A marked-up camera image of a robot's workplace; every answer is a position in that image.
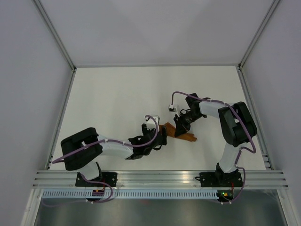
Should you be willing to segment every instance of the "brown cloth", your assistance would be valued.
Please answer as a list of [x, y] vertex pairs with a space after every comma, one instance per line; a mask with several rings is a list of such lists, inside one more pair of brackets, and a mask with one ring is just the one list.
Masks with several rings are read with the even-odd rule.
[[[169, 122], [165, 123], [164, 126], [166, 126], [167, 135], [169, 137], [174, 137], [175, 127], [172, 124], [170, 124]], [[188, 141], [191, 141], [191, 142], [195, 142], [197, 140], [197, 138], [194, 137], [193, 133], [185, 133], [185, 134], [182, 134], [182, 135], [180, 135], [176, 138], [182, 139], [182, 140], [188, 140]]]

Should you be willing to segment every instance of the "perforated metal strip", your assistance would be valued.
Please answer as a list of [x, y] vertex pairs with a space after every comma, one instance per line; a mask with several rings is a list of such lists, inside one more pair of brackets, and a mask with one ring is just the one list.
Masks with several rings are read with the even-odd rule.
[[[88, 189], [44, 189], [43, 198], [97, 198]], [[106, 189], [103, 198], [110, 195]], [[120, 199], [217, 199], [217, 190], [114, 190]]]

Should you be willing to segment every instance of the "white table surface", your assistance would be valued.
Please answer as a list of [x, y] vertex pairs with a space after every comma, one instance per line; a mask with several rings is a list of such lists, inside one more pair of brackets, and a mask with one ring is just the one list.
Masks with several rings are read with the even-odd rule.
[[[159, 115], [160, 124], [174, 125], [168, 106], [176, 90], [228, 103], [246, 101], [234, 66], [78, 68], [53, 160], [62, 156], [64, 138], [88, 127], [125, 140], [142, 134], [146, 114]], [[176, 94], [174, 101], [187, 109], [185, 96]], [[138, 160], [101, 155], [95, 160], [102, 170], [214, 170], [225, 146], [219, 120], [201, 118], [190, 132], [198, 138], [196, 142], [168, 137], [167, 146]], [[244, 151], [239, 165], [265, 170], [257, 138], [253, 140], [257, 153]], [[52, 164], [50, 169], [64, 170], [64, 164]]]

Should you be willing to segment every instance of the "gray floor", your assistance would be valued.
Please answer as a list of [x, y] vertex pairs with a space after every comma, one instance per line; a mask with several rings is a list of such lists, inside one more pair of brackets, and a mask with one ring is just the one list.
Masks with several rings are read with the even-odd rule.
[[[72, 199], [46, 199], [46, 204]], [[207, 200], [115, 199], [48, 208], [36, 226], [286, 226], [276, 193], [244, 191], [232, 205]]]

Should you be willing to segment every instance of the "white wall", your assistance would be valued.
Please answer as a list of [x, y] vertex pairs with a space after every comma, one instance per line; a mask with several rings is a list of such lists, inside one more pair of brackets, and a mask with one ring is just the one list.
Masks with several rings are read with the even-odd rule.
[[20, 224], [71, 70], [30, 0], [0, 1], [0, 225]]
[[301, 214], [301, 1], [282, 1], [244, 72], [268, 142]]
[[272, 0], [42, 0], [76, 66], [237, 64]]

